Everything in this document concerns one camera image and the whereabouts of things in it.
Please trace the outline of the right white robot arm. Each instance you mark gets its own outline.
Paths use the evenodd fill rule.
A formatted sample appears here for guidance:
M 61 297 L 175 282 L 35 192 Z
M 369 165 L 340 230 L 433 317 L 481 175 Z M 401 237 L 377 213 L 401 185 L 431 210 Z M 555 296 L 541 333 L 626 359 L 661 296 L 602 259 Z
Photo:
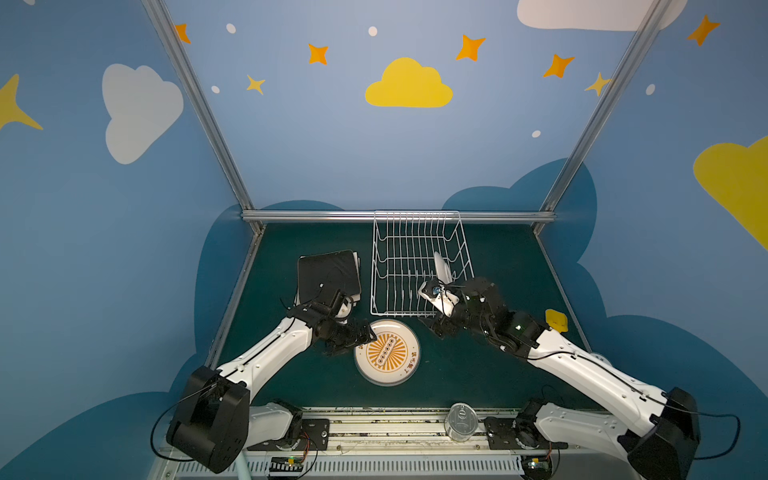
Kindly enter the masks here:
M 419 295 L 439 312 L 438 336 L 460 329 L 483 335 L 502 352 L 544 370 L 603 408 L 581 412 L 532 399 L 515 417 L 524 449 L 566 443 L 627 462 L 644 479 L 684 479 L 701 441 L 698 408 L 680 388 L 665 392 L 643 383 L 567 340 L 551 326 L 507 308 L 497 286 L 482 277 L 463 285 L 438 278 Z

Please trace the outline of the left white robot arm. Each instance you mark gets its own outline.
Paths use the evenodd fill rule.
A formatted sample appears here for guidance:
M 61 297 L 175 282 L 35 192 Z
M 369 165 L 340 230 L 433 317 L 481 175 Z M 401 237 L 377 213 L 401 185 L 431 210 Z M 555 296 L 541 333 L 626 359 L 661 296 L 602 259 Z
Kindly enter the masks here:
M 262 387 L 294 357 L 321 341 L 330 354 L 345 353 L 377 339 L 372 327 L 348 319 L 354 301 L 325 285 L 308 301 L 285 310 L 284 318 L 261 341 L 218 367 L 201 366 L 188 378 L 166 442 L 219 474 L 246 448 L 264 441 L 291 443 L 300 435 L 302 410 L 286 402 L 251 405 Z

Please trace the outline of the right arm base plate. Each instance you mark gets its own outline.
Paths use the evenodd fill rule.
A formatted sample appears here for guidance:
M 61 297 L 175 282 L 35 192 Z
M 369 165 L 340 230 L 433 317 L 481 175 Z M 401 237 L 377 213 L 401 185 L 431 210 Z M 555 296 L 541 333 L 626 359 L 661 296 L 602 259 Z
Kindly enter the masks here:
M 486 417 L 483 420 L 491 450 L 568 449 L 566 442 L 546 440 L 529 421 L 518 424 L 515 418 Z

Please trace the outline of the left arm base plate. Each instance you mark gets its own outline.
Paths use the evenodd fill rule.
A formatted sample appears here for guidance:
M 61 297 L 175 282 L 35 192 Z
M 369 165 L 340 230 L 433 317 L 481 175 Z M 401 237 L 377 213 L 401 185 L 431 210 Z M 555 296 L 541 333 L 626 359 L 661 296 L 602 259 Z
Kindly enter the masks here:
M 267 440 L 248 446 L 248 451 L 303 451 L 307 447 L 311 450 L 325 451 L 328 449 L 330 436 L 330 420 L 304 419 L 298 436 L 291 439 Z

